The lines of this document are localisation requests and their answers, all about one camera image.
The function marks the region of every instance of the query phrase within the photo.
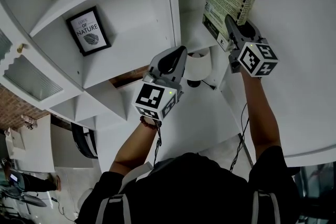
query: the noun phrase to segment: leaf illustration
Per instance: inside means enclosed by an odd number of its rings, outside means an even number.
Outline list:
[[[86,34],[83,38],[90,45],[97,45],[99,42],[99,37],[95,34]]]

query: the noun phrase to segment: floor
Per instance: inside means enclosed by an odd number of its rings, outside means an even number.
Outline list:
[[[200,154],[218,162],[222,168],[229,169],[236,155],[238,143],[239,137],[234,136],[227,141],[200,152]],[[245,151],[241,150],[233,172],[248,180],[250,170],[251,166],[248,157]],[[94,163],[94,168],[56,168],[56,173],[61,179],[62,190],[39,193],[38,197],[45,199],[46,208],[28,205],[30,215],[28,214],[26,217],[32,219],[36,224],[71,224],[72,221],[67,220],[59,213],[58,204],[50,198],[56,198],[60,204],[60,211],[64,208],[65,216],[70,220],[75,220],[79,212],[77,203],[80,196],[87,189],[94,187],[101,175],[98,163]],[[45,179],[47,175],[38,174],[36,176]],[[28,213],[25,206],[25,204],[22,205],[20,211]]]

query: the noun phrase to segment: white door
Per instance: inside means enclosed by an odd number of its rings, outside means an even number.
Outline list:
[[[4,0],[0,0],[0,83],[40,109],[83,92],[25,33]]]

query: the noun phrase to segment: person in background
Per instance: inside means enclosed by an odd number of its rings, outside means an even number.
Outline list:
[[[132,180],[146,166],[159,126],[141,117],[75,222],[296,223],[299,193],[283,157],[276,118],[261,81],[244,69],[241,75],[257,159],[248,182],[194,153],[158,162],[147,177]]]
[[[61,191],[59,176],[56,176],[56,179],[54,179],[49,174],[47,179],[42,180],[35,176],[12,171],[11,167],[10,161],[3,159],[2,168],[0,168],[0,191],[6,194],[17,196],[27,191]]]

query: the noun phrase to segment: framed print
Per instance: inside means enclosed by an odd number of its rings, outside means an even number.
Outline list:
[[[100,22],[97,7],[84,10],[66,22],[83,56],[111,47]]]

